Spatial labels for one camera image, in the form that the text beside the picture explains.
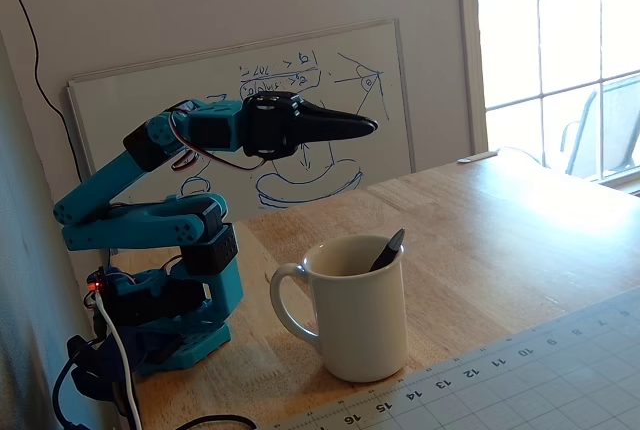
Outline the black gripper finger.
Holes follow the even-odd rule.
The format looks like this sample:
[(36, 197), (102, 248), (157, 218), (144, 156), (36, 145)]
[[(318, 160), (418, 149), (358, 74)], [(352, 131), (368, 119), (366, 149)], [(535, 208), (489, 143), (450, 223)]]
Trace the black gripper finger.
[(376, 121), (368, 117), (319, 107), (309, 101), (303, 101), (302, 103), (300, 103), (299, 110), (305, 117), (313, 117), (331, 121), (352, 122), (362, 125), (376, 125)]
[(330, 121), (304, 124), (299, 130), (299, 142), (350, 140), (372, 134), (378, 129), (375, 121)]

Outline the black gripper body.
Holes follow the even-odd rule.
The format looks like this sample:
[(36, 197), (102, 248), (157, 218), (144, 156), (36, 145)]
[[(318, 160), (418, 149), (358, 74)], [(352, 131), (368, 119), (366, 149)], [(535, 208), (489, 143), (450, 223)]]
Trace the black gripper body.
[(281, 159), (293, 155), (293, 120), (303, 103), (293, 92), (264, 91), (243, 101), (243, 151), (248, 157)]

